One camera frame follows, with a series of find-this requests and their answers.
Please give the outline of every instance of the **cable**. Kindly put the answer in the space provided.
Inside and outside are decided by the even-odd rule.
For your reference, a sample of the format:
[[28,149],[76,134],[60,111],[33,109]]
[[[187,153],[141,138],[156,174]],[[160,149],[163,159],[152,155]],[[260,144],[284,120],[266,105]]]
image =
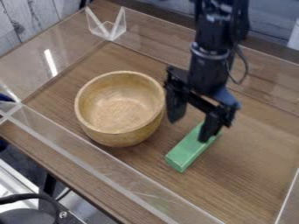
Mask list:
[[239,48],[239,45],[235,45],[235,52],[236,52],[238,56],[240,57],[240,59],[242,59],[242,61],[244,63],[244,66],[246,66],[246,72],[243,74],[242,79],[240,80],[235,80],[235,78],[232,77],[231,72],[230,72],[230,64],[228,64],[228,62],[227,62],[227,69],[228,69],[228,77],[231,78],[232,82],[235,84],[240,85],[243,83],[244,79],[248,76],[248,61],[247,61],[247,58],[246,58],[246,56],[244,56],[244,54],[243,54],[243,52],[242,52],[242,50]]
[[71,193],[71,189],[68,188],[67,192],[63,193],[57,198],[56,200],[60,201],[68,194]]
[[48,202],[51,202],[52,207],[55,209],[55,221],[52,224],[59,224],[59,219],[60,219],[59,204],[56,200],[45,194],[23,193],[23,194],[15,194],[15,195],[3,197],[0,198],[0,206],[15,203],[16,201],[20,201],[20,200],[33,200],[33,199],[47,200]]

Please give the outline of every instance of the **bowl rim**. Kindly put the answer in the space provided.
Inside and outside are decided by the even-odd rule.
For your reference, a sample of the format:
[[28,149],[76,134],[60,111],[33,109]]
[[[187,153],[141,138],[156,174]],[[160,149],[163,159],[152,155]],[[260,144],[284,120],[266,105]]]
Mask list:
[[[95,125],[92,125],[85,118],[83,117],[83,115],[80,114],[80,97],[84,93],[84,91],[87,90],[87,88],[89,87],[89,85],[96,82],[97,80],[105,78],[109,75],[116,75],[116,74],[133,74],[137,75],[139,77],[143,77],[144,79],[149,80],[151,83],[156,86],[157,88],[157,93],[159,96],[161,96],[161,101],[159,102],[159,107],[157,110],[153,112],[153,114],[151,115],[151,117],[143,122],[140,123],[136,127],[125,130],[125,131],[112,131],[112,132],[107,132],[103,129],[97,128]],[[155,118],[160,115],[160,113],[164,111],[164,89],[161,87],[161,85],[159,84],[159,82],[148,75],[139,73],[139,72],[133,72],[133,71],[115,71],[115,72],[109,72],[109,73],[104,73],[101,75],[99,75],[97,77],[95,77],[80,89],[80,91],[77,92],[76,95],[76,99],[75,99],[75,114],[76,117],[79,119],[79,122],[81,124],[84,124],[85,127],[88,127],[91,130],[101,133],[101,134],[108,134],[108,135],[120,135],[120,134],[127,134],[131,132],[135,132],[136,130],[140,130],[143,127],[145,127],[153,120]]]

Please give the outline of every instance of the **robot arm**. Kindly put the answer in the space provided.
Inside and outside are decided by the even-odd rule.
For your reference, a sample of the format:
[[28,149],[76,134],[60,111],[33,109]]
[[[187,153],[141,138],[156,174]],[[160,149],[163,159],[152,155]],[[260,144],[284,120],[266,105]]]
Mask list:
[[[239,41],[248,34],[248,0],[199,0],[195,20],[198,31],[191,43],[190,70],[174,66],[167,69],[167,114],[169,121],[176,122],[184,116],[187,103],[204,112],[199,141],[207,142],[223,126],[231,126],[240,108],[226,84],[235,53],[240,53]],[[203,95],[219,106],[207,102]]]

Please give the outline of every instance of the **green block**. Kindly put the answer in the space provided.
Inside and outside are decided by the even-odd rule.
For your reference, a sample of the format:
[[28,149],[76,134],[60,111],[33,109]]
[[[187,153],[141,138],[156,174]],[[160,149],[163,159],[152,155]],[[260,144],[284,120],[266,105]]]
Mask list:
[[203,122],[184,137],[184,139],[176,144],[172,150],[165,155],[165,163],[178,171],[184,172],[188,166],[192,164],[198,156],[207,150],[214,143],[219,135],[212,136],[207,143],[198,141],[199,133],[202,130]]

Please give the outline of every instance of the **wooden bowl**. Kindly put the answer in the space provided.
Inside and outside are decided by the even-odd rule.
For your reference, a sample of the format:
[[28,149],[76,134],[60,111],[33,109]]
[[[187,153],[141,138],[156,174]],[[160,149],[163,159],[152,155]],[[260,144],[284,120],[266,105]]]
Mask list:
[[163,120],[164,89],[141,73],[105,73],[79,91],[75,112],[96,142],[112,147],[139,144]]

